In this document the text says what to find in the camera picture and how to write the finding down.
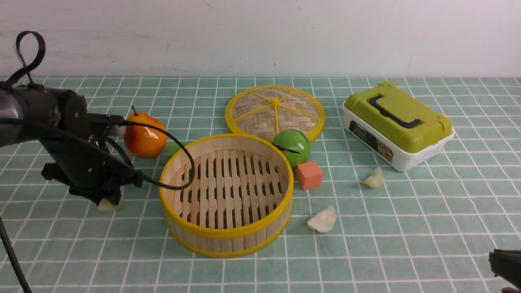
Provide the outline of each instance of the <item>green lid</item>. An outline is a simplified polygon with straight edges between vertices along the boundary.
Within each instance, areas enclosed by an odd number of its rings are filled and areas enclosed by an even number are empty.
[[[344,106],[407,153],[452,134],[450,119],[388,81],[352,94]]]

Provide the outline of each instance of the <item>bamboo steamer lid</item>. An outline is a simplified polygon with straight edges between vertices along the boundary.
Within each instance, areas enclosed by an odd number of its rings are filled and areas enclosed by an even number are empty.
[[[310,94],[285,86],[261,86],[235,96],[225,113],[232,133],[246,134],[271,142],[281,131],[294,129],[311,142],[324,128],[322,105]]]

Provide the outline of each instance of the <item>black handle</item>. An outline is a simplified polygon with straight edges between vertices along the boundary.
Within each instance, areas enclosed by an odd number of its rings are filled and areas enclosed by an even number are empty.
[[[36,40],[38,41],[38,53],[36,54],[36,57],[34,58],[33,62],[29,65],[26,65],[26,61],[23,59],[22,53],[20,52],[20,43],[24,36],[31,34],[33,35]],[[29,81],[31,84],[34,84],[34,81],[31,77],[31,71],[35,70],[36,67],[40,65],[40,63],[43,61],[43,57],[45,56],[45,40],[43,39],[42,35],[35,31],[22,31],[18,34],[16,37],[16,52],[18,53],[18,57],[22,61],[23,67],[18,69],[7,81],[4,82],[2,85],[3,87],[9,87],[12,88],[15,83],[17,83],[24,75],[27,75],[29,78]]]
[[[414,121],[407,123],[407,122],[403,122],[400,119],[396,118],[396,116],[392,115],[391,113],[387,112],[384,108],[382,108],[382,107],[378,106],[378,104],[376,104],[376,101],[381,98],[383,98],[383,95],[378,95],[378,96],[372,98],[371,100],[369,100],[369,104],[371,106],[375,107],[376,109],[378,109],[378,111],[380,111],[380,114],[382,114],[383,116],[391,118],[391,120],[398,123],[398,125],[400,125],[403,128],[413,128],[421,123],[419,119],[415,119]]]

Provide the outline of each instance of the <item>woven bamboo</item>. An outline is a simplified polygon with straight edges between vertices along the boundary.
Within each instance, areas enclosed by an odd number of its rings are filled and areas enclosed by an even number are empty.
[[[226,134],[187,146],[195,177],[184,190],[160,188],[164,218],[188,249],[213,258],[251,254],[283,231],[292,206],[293,173],[283,154],[258,138]],[[183,185],[191,164],[179,152],[161,182]]]
[[[243,133],[272,141],[281,131],[299,130],[310,141],[320,135],[325,113],[309,94],[283,86],[263,86],[246,90],[230,101],[226,122],[233,133]]]

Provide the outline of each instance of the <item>white wall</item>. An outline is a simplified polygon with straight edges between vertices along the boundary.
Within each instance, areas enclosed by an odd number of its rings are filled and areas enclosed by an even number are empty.
[[[520,15],[519,0],[0,0],[0,74],[36,30],[42,75],[518,77]]]

